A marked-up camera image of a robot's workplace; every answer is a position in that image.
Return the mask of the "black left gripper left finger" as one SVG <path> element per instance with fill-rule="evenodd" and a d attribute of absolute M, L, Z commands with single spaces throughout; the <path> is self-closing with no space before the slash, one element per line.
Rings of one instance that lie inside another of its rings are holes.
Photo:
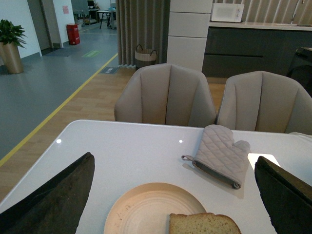
<path fill-rule="evenodd" d="M 87 152 L 0 214 L 2 234 L 74 234 L 92 187 L 95 158 Z"/>

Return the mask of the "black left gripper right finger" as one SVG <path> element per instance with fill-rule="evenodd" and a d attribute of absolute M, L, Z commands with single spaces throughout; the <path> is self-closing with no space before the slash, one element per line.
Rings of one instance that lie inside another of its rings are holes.
<path fill-rule="evenodd" d="M 260 156 L 255 180 L 271 223 L 278 234 L 312 232 L 312 187 Z"/>

